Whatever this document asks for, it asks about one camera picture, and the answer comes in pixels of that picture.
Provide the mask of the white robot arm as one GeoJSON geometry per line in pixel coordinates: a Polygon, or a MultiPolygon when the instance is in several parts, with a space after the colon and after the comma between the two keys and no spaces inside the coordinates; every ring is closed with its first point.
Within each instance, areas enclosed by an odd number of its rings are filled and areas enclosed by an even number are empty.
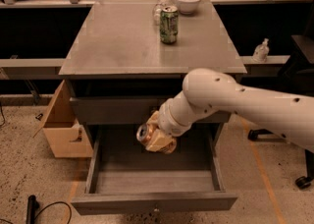
{"type": "Polygon", "coordinates": [[[174,147],[174,138],[217,111],[237,114],[311,152],[314,151],[314,98],[238,84],[229,75],[195,69],[183,90],[163,103],[148,120],[153,129],[149,151],[174,147]]]}

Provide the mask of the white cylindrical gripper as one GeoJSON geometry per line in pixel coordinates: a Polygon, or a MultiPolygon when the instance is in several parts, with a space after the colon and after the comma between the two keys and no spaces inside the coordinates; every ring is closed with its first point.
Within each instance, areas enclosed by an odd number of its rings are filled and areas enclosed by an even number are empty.
{"type": "Polygon", "coordinates": [[[177,147],[177,139],[188,131],[193,123],[190,106],[184,99],[168,99],[158,111],[155,111],[147,120],[147,125],[156,130],[146,145],[150,152],[172,153],[177,147]]]}

